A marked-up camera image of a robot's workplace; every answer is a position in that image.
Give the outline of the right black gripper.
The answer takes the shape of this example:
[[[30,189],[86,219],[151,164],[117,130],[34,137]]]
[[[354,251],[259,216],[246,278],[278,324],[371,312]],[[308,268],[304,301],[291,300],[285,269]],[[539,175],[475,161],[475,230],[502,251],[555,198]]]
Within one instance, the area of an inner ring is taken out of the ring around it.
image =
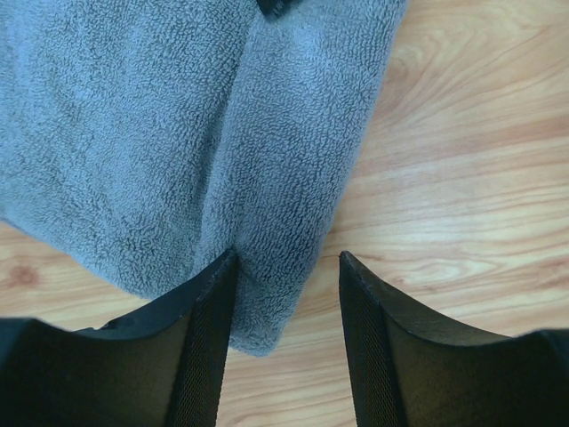
[[[286,15],[296,3],[296,0],[257,0],[262,15],[269,20]]]

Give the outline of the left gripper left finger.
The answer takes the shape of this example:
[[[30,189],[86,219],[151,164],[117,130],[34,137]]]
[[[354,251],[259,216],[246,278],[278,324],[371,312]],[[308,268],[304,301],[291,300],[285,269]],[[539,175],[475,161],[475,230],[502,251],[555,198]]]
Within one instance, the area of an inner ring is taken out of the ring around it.
[[[3,319],[2,425],[215,425],[235,295],[226,252],[98,329]]]

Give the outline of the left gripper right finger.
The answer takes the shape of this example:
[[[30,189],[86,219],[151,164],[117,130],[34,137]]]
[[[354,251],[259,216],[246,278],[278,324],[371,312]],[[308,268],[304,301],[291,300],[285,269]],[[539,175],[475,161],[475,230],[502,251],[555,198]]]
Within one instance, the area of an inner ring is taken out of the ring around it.
[[[358,425],[567,425],[566,330],[494,334],[432,310],[353,254],[339,265]]]

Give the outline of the grey towel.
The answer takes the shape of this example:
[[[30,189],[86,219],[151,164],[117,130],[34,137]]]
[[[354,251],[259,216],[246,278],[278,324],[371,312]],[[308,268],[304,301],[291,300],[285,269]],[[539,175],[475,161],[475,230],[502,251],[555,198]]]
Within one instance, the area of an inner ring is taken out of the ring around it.
[[[1,219],[155,299],[240,259],[231,346],[294,313],[404,1],[4,1]]]

